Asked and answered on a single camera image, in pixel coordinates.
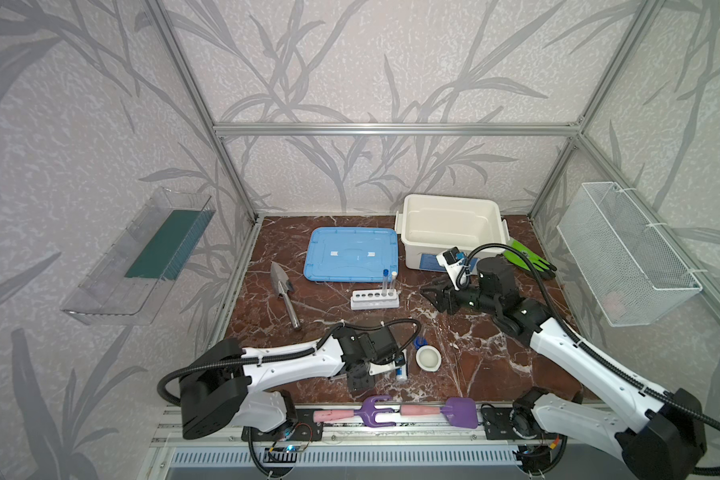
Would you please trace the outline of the test tube blue cap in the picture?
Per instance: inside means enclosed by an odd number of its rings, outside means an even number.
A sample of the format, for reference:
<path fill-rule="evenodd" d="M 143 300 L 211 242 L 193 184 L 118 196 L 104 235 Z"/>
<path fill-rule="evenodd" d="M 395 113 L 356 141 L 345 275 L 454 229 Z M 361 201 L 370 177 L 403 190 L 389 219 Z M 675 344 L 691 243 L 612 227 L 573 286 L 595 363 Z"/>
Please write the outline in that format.
<path fill-rule="evenodd" d="M 397 367 L 394 364 L 387 364 L 387 365 L 377 365 L 371 363 L 369 365 L 368 374 L 370 376 L 376 376 L 381 374 L 386 374 L 388 372 L 395 372 Z"/>
<path fill-rule="evenodd" d="M 383 297 L 388 296 L 388 289 L 389 289 L 389 277 L 390 271 L 388 269 L 383 270 L 383 278 L 382 278 L 382 289 L 381 289 L 381 295 Z"/>

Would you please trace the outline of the white test tube rack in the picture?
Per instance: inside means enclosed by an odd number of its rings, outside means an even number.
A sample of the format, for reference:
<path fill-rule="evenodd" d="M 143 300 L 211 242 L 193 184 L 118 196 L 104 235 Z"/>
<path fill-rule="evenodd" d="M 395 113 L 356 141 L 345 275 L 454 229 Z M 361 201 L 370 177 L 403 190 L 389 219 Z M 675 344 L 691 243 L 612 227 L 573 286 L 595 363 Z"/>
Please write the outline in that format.
<path fill-rule="evenodd" d="M 396 309 L 400 306 L 400 292 L 394 289 L 356 290 L 350 297 L 353 311 Z"/>

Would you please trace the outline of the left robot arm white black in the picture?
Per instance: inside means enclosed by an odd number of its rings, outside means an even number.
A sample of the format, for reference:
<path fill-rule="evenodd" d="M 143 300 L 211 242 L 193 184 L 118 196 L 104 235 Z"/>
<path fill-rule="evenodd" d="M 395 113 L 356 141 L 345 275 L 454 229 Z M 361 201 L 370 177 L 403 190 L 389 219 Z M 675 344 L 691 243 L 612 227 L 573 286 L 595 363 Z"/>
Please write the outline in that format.
<path fill-rule="evenodd" d="M 270 433 L 295 421 L 285 385 L 343 377 L 350 394 L 371 391 L 378 375 L 404 366 L 404 353 L 421 330 L 419 320 L 401 318 L 372 326 L 341 321 L 316 340 L 274 348 L 241 347 L 226 338 L 163 376 L 156 391 L 179 407 L 186 440 L 228 425 Z"/>

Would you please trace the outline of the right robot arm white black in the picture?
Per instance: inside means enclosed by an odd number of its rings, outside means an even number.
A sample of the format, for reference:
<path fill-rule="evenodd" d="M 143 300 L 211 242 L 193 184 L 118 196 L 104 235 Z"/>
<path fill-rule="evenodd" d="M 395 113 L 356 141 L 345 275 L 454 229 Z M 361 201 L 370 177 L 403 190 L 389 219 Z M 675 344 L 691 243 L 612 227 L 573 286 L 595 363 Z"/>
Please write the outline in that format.
<path fill-rule="evenodd" d="M 669 392 L 626 369 L 559 318 L 549 293 L 522 297 L 510 263 L 480 258 L 483 246 L 464 254 L 453 247 L 436 261 L 448 278 L 422 288 L 441 313 L 471 308 L 492 317 L 506 336 L 552 360 L 602 400 L 604 412 L 533 388 L 514 404 L 514 418 L 530 432 L 550 432 L 586 443 L 621 460 L 638 479 L 720 477 L 720 466 L 702 467 L 706 430 L 720 422 L 705 415 L 698 399 Z"/>

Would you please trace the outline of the white bottle blue label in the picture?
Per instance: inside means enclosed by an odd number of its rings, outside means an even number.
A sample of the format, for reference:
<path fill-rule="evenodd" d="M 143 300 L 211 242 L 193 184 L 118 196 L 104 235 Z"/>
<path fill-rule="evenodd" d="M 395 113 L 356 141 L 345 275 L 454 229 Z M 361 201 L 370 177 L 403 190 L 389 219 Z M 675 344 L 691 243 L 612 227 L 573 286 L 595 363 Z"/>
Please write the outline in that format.
<path fill-rule="evenodd" d="M 407 353 L 401 352 L 395 359 L 395 378 L 398 382 L 406 382 L 408 380 L 408 362 Z"/>

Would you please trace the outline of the small blue cap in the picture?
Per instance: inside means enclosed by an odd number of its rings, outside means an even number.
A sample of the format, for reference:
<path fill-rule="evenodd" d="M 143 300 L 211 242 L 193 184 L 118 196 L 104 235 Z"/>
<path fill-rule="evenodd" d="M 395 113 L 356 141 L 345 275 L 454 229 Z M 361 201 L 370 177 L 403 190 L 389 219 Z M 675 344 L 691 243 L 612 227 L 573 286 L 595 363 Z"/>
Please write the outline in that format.
<path fill-rule="evenodd" d="M 418 349 L 420 349 L 420 348 L 423 347 L 423 346 L 427 346 L 427 345 L 428 345 L 428 342 L 427 342 L 427 340 L 426 340 L 425 338 L 423 338 L 423 337 L 421 337 L 421 336 L 417 336 L 417 337 L 415 338 L 413 344 L 414 344 L 415 349 L 418 350 Z"/>

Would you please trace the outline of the white ceramic bowl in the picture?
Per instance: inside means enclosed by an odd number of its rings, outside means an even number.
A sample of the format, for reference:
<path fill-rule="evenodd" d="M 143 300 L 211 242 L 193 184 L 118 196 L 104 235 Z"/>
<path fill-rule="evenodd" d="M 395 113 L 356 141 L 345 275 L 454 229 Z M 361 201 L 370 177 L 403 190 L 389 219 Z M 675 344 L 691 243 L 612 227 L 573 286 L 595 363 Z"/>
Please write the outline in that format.
<path fill-rule="evenodd" d="M 415 359 L 419 368 L 426 372 L 437 372 L 442 364 L 441 353 L 431 345 L 418 348 Z"/>

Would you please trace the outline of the green black work glove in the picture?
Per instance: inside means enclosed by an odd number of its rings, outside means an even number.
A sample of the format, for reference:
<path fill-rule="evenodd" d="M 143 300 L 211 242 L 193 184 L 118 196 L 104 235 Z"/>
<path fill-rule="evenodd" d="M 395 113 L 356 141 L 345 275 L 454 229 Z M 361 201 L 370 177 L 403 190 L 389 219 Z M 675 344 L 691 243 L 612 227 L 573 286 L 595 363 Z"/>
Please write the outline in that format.
<path fill-rule="evenodd" d="M 552 280 L 556 278 L 557 267 L 555 265 L 547 262 L 518 240 L 510 238 L 509 241 L 509 246 L 526 257 L 532 263 L 533 268 L 539 272 L 539 275 L 543 280 Z M 525 271 L 530 271 L 530 268 L 525 261 L 522 260 L 516 253 L 505 250 L 503 256 L 516 267 Z"/>

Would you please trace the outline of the white plastic storage bin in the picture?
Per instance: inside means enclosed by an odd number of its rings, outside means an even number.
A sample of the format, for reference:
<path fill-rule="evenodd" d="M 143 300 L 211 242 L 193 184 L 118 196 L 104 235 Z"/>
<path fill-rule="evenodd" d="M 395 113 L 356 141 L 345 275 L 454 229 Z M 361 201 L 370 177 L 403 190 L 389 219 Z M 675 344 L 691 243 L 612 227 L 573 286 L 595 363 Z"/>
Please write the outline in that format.
<path fill-rule="evenodd" d="M 406 267 L 444 270 L 436 256 L 453 247 L 467 254 L 487 243 L 511 243 L 496 202 L 484 199 L 410 194 L 395 218 Z"/>

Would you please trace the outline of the blue plastic bin lid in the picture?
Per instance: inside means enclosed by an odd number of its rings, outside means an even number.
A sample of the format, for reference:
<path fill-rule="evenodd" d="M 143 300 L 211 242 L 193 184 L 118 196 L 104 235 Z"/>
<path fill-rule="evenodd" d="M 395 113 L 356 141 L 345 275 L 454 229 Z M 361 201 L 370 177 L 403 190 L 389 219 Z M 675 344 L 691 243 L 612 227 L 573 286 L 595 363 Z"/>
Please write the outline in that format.
<path fill-rule="evenodd" d="M 393 229 L 321 227 L 311 234 L 303 273 L 313 282 L 381 283 L 399 270 L 398 255 Z"/>

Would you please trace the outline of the metal garden trowel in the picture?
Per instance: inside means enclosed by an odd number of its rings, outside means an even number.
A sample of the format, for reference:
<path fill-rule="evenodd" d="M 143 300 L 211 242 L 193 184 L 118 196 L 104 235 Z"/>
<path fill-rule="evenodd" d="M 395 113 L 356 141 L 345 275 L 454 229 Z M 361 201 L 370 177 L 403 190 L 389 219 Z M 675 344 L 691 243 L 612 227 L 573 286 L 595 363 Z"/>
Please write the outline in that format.
<path fill-rule="evenodd" d="M 279 263 L 271 263 L 270 278 L 274 291 L 284 301 L 286 312 L 292 328 L 296 331 L 300 330 L 301 321 L 289 297 L 290 293 L 293 291 L 293 286 L 288 278 L 287 273 Z"/>

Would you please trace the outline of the green mat in shelf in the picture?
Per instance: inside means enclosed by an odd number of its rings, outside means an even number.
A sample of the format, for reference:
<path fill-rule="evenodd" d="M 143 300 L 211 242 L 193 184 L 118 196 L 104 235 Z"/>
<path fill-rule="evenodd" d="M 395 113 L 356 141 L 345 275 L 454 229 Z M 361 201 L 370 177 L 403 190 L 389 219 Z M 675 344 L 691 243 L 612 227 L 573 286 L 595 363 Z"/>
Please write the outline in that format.
<path fill-rule="evenodd" d="M 214 214 L 211 210 L 173 210 L 125 277 L 175 281 Z"/>

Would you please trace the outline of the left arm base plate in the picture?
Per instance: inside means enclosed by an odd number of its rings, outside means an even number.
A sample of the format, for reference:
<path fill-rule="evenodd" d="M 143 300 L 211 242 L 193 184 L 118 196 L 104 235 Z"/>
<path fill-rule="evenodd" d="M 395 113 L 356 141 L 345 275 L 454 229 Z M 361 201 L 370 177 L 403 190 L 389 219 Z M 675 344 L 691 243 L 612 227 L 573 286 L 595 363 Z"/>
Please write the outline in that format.
<path fill-rule="evenodd" d="M 307 442 L 320 441 L 323 437 L 324 425 L 314 421 L 314 410 L 297 410 L 296 416 L 289 418 L 272 431 L 262 432 L 253 427 L 246 427 L 242 440 L 250 438 L 254 442 Z"/>

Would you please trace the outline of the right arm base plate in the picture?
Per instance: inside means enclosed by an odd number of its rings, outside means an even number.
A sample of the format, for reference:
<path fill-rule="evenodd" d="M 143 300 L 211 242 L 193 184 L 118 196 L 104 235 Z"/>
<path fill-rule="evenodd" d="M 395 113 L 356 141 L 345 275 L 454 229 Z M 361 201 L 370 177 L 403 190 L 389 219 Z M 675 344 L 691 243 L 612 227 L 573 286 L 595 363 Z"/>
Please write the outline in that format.
<path fill-rule="evenodd" d="M 559 434 L 543 430 L 528 412 L 517 413 L 511 406 L 484 403 L 479 408 L 479 414 L 487 440 L 551 443 L 561 439 Z"/>

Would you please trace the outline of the clear acrylic wall shelf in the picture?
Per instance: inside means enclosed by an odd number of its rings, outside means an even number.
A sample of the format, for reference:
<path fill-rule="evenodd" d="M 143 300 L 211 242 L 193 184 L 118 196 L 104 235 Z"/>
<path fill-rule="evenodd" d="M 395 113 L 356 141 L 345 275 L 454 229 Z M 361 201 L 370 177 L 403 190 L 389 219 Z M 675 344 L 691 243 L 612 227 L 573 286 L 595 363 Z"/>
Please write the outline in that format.
<path fill-rule="evenodd" d="M 87 326 L 151 324 L 215 213 L 209 194 L 157 188 L 61 311 Z"/>

